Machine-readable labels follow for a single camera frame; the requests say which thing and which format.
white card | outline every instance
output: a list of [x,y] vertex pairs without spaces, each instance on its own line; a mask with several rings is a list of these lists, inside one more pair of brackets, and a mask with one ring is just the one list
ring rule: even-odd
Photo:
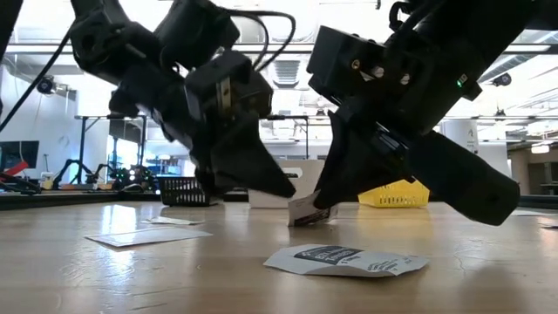
[[314,200],[318,193],[319,191],[316,191],[302,199],[289,202],[289,227],[306,226],[311,223],[326,223],[337,218],[338,205],[327,209],[314,207]]
[[200,236],[212,236],[212,234],[205,231],[163,227],[136,230],[121,234],[90,235],[85,238],[96,242],[102,242],[113,247],[122,248],[147,243],[193,239]]
[[185,225],[185,226],[194,226],[197,224],[204,223],[204,221],[189,221],[184,219],[175,219],[175,218],[167,218],[167,217],[154,217],[151,219],[146,219],[141,223],[151,223],[151,224],[175,224],[175,225]]
[[419,256],[401,256],[351,249],[335,245],[307,244],[280,249],[265,266],[298,275],[324,276],[398,276],[420,270],[428,260]]

table surface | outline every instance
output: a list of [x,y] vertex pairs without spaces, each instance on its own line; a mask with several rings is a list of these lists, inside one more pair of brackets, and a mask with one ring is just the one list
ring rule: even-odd
[[[157,215],[205,220],[213,236],[113,250],[84,236],[151,228]],[[329,225],[291,229],[283,209],[233,203],[90,204],[0,212],[2,313],[556,313],[553,217],[470,222],[446,205],[342,206]],[[390,278],[299,276],[262,266],[307,243],[428,256]]]

screw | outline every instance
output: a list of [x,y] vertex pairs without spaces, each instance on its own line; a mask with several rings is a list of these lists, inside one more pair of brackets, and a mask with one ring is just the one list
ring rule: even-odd
[[374,66],[371,73],[376,78],[381,79],[384,76],[385,70],[381,66]]
[[359,60],[359,59],[354,60],[354,61],[350,64],[350,67],[351,67],[353,70],[358,70],[358,69],[360,68],[360,60]]
[[411,75],[406,74],[403,76],[403,78],[399,81],[401,83],[401,85],[407,85],[409,84],[409,81],[411,80]]

yellow basket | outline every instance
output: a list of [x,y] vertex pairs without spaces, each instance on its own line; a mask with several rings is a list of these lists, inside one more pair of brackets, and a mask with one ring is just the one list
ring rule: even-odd
[[376,208],[417,208],[428,205],[430,191],[419,181],[393,182],[358,196],[358,202]]

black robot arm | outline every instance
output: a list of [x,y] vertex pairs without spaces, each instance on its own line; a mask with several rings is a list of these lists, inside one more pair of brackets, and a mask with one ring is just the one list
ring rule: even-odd
[[[460,98],[481,93],[480,75],[523,30],[556,26],[542,5],[555,2],[395,3],[385,44],[323,26],[310,86],[339,108],[330,113],[334,139],[315,205],[419,180],[463,215],[503,223],[517,207],[518,184],[432,129]],[[399,10],[410,14],[404,23]]]
[[[210,194],[234,187],[294,194],[259,137],[273,89],[248,57],[231,50],[240,33],[230,10],[208,0],[175,0],[151,32],[130,21],[118,0],[71,4],[74,57],[86,72],[118,86],[111,111],[150,115],[168,140],[187,147]],[[185,78],[179,66],[189,71]]]

